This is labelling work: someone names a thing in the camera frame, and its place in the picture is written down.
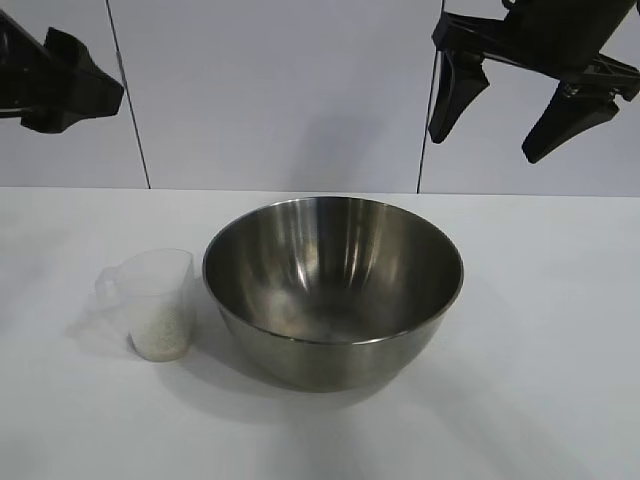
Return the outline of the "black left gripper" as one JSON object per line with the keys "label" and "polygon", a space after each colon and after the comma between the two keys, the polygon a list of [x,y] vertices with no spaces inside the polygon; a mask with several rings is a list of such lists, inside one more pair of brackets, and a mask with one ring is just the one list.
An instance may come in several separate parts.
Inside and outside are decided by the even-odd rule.
{"label": "black left gripper", "polygon": [[19,118],[38,133],[63,133],[92,118],[115,116],[124,87],[101,70],[87,46],[50,27],[45,49],[56,61],[56,109],[43,105],[43,46],[4,10],[1,11],[1,117]]}

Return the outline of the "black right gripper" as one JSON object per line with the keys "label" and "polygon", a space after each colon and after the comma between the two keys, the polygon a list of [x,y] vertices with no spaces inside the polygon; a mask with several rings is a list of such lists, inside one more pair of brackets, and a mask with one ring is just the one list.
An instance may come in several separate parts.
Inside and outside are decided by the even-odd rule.
{"label": "black right gripper", "polygon": [[488,86],[484,59],[557,79],[543,114],[522,144],[530,164],[613,119],[613,94],[639,93],[639,70],[601,53],[637,1],[505,1],[502,20],[444,11],[432,38],[441,57],[428,131],[445,141]]}

